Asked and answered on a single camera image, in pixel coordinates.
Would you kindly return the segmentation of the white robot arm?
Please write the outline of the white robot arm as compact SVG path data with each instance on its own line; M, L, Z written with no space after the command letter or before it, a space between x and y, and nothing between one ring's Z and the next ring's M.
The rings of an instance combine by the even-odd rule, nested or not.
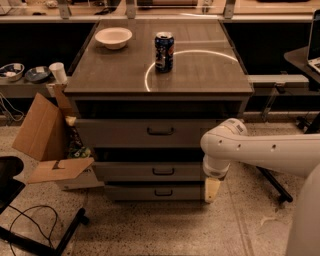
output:
M213 179L233 161L303 177L285 256L320 256L320 134L250 136L230 118L207 131L200 146L204 173Z

